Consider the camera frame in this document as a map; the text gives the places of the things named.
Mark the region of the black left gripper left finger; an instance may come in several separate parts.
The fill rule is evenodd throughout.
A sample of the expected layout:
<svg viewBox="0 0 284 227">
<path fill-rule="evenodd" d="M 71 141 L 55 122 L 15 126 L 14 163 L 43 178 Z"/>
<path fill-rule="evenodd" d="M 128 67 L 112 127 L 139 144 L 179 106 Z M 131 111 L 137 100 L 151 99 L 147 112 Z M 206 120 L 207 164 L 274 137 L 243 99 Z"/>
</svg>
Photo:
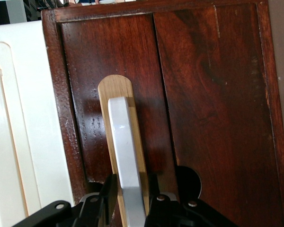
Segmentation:
<svg viewBox="0 0 284 227">
<path fill-rule="evenodd" d="M 67 201 L 54 201 L 16 227 L 107 227 L 111 223 L 117 202 L 117 177 L 109 175 L 99 192 L 83 196 L 72 207 Z"/>
</svg>

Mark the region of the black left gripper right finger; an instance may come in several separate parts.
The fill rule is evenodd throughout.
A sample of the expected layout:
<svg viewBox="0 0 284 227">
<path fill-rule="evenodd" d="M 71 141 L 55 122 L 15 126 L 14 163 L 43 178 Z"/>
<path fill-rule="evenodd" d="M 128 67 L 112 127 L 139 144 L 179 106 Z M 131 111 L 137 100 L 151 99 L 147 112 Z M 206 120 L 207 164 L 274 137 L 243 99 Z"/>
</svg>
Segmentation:
<svg viewBox="0 0 284 227">
<path fill-rule="evenodd" d="M 156 174 L 149 176 L 150 208 L 146 227 L 235 227 L 232 221 L 198 198 L 201 181 L 178 179 L 180 201 L 160 192 Z"/>
</svg>

